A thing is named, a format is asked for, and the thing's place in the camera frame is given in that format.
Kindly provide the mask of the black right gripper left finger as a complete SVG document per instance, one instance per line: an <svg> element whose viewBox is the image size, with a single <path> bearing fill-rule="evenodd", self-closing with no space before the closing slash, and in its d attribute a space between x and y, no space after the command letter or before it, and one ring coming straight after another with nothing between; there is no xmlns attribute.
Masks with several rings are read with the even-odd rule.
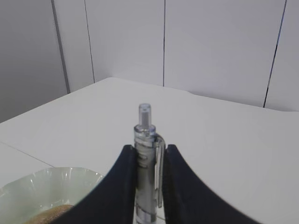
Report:
<svg viewBox="0 0 299 224"><path fill-rule="evenodd" d="M137 182L137 151L125 145L107 175L53 224L131 224Z"/></svg>

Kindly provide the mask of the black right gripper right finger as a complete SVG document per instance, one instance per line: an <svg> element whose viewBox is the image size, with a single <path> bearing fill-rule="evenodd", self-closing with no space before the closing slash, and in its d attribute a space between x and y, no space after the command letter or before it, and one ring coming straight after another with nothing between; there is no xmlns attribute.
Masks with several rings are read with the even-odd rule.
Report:
<svg viewBox="0 0 299 224"><path fill-rule="evenodd" d="M168 224L296 224L299 153L169 145L163 194Z"/></svg>

